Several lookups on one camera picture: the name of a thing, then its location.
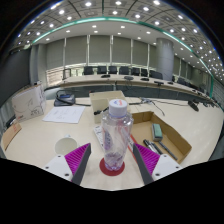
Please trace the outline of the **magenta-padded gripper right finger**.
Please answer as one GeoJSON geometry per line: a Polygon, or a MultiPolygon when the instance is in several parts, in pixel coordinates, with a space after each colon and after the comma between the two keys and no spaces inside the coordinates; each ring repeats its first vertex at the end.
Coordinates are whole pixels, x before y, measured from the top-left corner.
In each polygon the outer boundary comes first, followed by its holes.
{"type": "Polygon", "coordinates": [[[182,169],[169,155],[158,155],[137,143],[133,144],[133,154],[145,185],[182,169]]]}

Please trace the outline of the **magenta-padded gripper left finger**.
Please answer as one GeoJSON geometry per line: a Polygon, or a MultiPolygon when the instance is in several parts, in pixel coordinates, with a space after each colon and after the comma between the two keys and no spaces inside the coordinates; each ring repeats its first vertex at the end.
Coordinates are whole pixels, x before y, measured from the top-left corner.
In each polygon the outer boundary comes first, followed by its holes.
{"type": "Polygon", "coordinates": [[[67,155],[56,155],[43,169],[76,185],[80,185],[90,154],[91,144],[87,143],[67,155]]]}

